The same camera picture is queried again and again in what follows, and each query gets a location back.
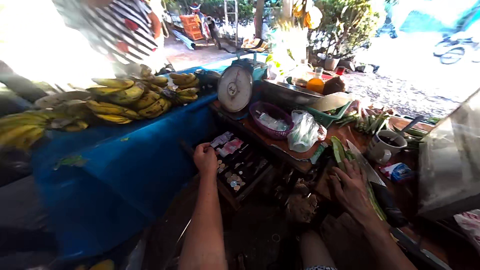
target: leg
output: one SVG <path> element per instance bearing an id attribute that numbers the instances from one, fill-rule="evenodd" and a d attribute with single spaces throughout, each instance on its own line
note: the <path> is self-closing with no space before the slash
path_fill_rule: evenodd
<path id="1" fill-rule="evenodd" d="M 307 231 L 302 234 L 300 252 L 305 269 L 314 266 L 335 267 L 325 243 L 314 231 Z"/>

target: green basket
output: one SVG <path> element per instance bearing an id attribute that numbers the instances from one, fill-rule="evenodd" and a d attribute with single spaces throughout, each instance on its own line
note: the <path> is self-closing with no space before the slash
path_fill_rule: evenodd
<path id="1" fill-rule="evenodd" d="M 351 103 L 352 101 L 345 104 L 340 110 L 340 112 L 338 112 L 337 115 L 326 114 L 321 111 L 317 111 L 314 108 L 310 108 L 306 106 L 302 106 L 302 109 L 308 111 L 311 115 L 313 115 L 313 117 L 315 118 L 315 121 L 320 123 L 325 128 L 328 128 L 333 121 L 342 118 L 343 114 L 345 113 L 345 110 L 350 106 Z"/>

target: orange crate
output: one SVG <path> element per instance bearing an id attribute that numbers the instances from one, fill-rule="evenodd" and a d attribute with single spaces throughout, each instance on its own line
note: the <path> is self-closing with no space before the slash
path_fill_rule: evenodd
<path id="1" fill-rule="evenodd" d="M 183 27 L 186 25 L 198 25 L 198 22 L 195 21 L 195 15 L 180 15 L 180 20 L 183 23 Z"/>
<path id="2" fill-rule="evenodd" d="M 193 40 L 199 40 L 199 39 L 203 39 L 204 36 L 202 36 L 202 32 L 198 32 L 198 33 L 187 33 L 187 35 L 190 37 L 190 39 L 193 39 Z"/>
<path id="3" fill-rule="evenodd" d="M 196 33 L 196 32 L 201 32 L 200 26 L 198 25 L 183 25 L 183 30 L 185 30 L 186 33 Z"/>

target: orange bottle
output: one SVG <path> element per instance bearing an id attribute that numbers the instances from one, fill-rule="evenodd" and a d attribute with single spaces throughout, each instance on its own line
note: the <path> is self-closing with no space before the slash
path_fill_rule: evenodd
<path id="1" fill-rule="evenodd" d="M 311 91 L 315 91 L 319 94 L 322 94 L 324 91 L 324 82 L 322 81 L 322 73 L 324 72 L 324 68 L 317 67 L 315 68 L 315 77 L 310 79 L 307 82 L 307 89 Z"/>

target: blue tarp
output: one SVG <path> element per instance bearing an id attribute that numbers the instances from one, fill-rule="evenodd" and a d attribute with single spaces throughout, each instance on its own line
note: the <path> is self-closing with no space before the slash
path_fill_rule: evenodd
<path id="1" fill-rule="evenodd" d="M 222 72 L 231 61 L 186 71 Z M 163 215 L 195 173 L 178 139 L 193 145 L 209 135 L 213 118 L 207 104 L 215 99 L 211 94 L 152 120 L 53 132 L 51 142 L 34 152 L 32 166 L 60 258 L 110 250 Z M 58 166 L 79 156 L 84 164 Z"/>

